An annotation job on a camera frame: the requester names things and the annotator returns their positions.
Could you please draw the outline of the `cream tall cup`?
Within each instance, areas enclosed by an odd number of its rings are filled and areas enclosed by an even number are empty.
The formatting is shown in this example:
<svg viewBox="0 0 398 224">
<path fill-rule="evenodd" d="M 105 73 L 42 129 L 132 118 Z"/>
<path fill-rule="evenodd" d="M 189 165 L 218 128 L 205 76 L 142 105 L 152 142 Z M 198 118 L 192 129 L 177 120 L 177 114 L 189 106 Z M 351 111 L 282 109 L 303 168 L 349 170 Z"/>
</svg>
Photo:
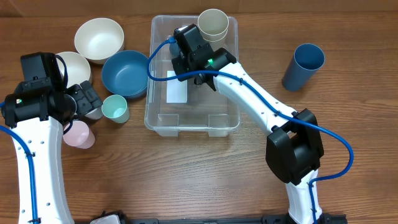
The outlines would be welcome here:
<svg viewBox="0 0 398 224">
<path fill-rule="evenodd" d="M 203 38 L 210 43 L 211 48 L 216 51 L 224 46 L 225 38 L 227 33 L 224 33 L 220 36 L 209 36 L 204 35 Z"/>
<path fill-rule="evenodd" d="M 229 19 L 219 9 L 207 9 L 199 15 L 197 26 L 205 40 L 218 41 L 226 35 Z"/>
</svg>

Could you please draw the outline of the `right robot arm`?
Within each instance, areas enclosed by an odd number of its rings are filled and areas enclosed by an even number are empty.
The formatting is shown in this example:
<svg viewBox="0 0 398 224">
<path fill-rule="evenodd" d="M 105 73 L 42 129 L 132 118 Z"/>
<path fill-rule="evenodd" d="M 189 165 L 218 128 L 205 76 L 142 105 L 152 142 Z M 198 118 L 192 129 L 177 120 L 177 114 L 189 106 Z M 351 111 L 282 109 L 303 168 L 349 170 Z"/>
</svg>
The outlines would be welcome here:
<svg viewBox="0 0 398 224">
<path fill-rule="evenodd" d="M 274 98 L 224 48 L 179 44 L 172 64 L 179 80 L 207 83 L 259 125 L 267 136 L 267 165 L 286 186 L 290 218 L 295 223 L 317 222 L 322 209 L 315 178 L 324 150 L 315 115 L 309 110 L 298 112 Z"/>
</svg>

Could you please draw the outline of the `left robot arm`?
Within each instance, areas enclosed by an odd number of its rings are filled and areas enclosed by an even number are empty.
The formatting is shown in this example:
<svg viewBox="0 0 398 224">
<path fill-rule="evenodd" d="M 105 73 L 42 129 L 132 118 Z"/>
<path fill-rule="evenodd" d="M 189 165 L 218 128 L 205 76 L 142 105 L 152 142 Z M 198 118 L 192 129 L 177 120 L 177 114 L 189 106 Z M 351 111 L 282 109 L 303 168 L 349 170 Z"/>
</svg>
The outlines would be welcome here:
<svg viewBox="0 0 398 224">
<path fill-rule="evenodd" d="M 19 223 L 73 223 L 65 195 L 62 138 L 103 102 L 88 81 L 68 85 L 65 60 L 37 52 L 21 56 L 24 81 L 1 103 L 1 131 L 13 140 L 19 177 Z"/>
</svg>

